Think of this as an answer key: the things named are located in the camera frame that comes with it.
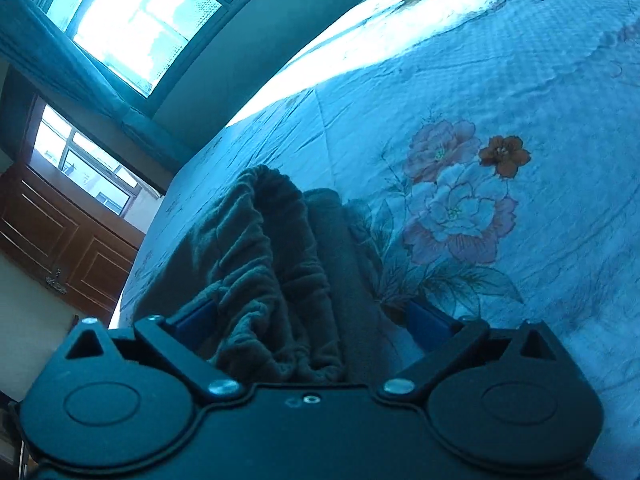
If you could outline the floral light blue bed sheet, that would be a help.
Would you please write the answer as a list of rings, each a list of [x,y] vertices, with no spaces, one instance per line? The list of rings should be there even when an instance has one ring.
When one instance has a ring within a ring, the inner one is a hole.
[[[416,362],[413,299],[544,321],[604,406],[602,479],[639,474],[639,0],[364,0],[184,166],[118,326],[198,296],[202,226],[245,169],[310,198],[348,377]]]

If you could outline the brown wooden door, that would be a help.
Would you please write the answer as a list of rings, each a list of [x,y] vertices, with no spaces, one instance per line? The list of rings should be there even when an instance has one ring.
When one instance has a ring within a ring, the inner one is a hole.
[[[78,206],[32,168],[1,176],[1,250],[66,304],[107,324],[143,233],[100,204]]]

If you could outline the teal left curtain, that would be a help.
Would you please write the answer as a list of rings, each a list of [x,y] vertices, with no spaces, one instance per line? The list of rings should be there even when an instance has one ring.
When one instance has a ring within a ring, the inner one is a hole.
[[[32,0],[1,0],[1,55],[36,84],[108,119],[166,169],[177,171],[192,157],[124,100]]]

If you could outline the balcony glass door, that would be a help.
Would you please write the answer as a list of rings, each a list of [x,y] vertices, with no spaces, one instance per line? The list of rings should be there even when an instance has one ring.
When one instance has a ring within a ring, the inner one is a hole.
[[[139,231],[151,225],[164,196],[84,136],[46,104],[35,151],[98,203]]]

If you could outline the large bedroom window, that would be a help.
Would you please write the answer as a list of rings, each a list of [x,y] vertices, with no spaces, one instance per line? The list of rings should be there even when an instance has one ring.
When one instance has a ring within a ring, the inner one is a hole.
[[[36,1],[76,46],[147,98],[201,29],[242,0]]]

